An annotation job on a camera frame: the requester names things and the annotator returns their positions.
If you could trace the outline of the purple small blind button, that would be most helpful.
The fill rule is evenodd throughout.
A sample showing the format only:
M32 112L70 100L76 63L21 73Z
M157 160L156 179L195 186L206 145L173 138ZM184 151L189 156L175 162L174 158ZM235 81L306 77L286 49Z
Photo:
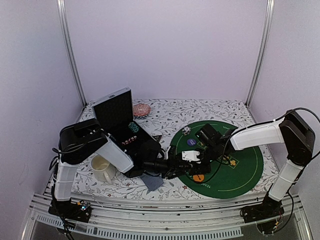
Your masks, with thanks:
M197 144L197 141L195 140L195 139L193 139L193 138L189 138L188 140L187 140L187 145L188 146L195 146Z

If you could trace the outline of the orange big blind button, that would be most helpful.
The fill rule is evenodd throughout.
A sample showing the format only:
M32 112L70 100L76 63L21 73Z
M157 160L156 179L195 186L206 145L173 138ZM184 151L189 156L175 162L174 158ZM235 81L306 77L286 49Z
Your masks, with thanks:
M205 180L205 176L203 174L193 175L192 178L196 183L202 183Z

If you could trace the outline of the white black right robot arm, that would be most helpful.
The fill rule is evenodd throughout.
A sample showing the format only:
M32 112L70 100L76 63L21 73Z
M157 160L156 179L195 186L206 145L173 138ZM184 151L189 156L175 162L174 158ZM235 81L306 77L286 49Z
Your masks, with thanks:
M196 137L206 148L203 151L185 150L182 158L194 165L200 165L205 160L222 160L226 153L257 146L284 145L287 152L286 162L258 208L262 218L269 218L278 210L278 205L304 169L319 156L319 152L314 152L316 134L299 114L300 111L313 114L310 109L297 107L273 120L241 129L229 129L225 133L220 133L207 124L196 133Z

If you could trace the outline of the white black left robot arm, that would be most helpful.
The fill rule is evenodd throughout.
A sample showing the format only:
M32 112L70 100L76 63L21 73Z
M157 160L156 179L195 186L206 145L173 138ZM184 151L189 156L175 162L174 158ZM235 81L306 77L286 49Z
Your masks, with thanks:
M183 154L166 153L137 122L102 125L89 119L64 127L59 134L53 184L55 209L63 216L74 213L69 202L77 168L92 155L106 161L127 178L158 174L173 179L192 170L194 163Z

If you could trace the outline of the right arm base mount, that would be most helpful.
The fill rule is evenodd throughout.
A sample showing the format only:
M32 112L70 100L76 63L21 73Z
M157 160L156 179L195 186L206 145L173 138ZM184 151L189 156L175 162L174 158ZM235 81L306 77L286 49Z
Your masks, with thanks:
M260 204L248 205L240 209L240 216L245 223L256 222L276 217L284 213L282 201L263 201Z

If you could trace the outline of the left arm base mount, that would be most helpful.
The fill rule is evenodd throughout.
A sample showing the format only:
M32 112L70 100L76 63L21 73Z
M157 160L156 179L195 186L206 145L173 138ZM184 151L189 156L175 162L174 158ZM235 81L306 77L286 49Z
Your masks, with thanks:
M67 201L57 201L53 198L48 213L61 217L64 220L67 219L88 223L91 217L92 208L88 201L80 200L77 203L73 203L71 199Z

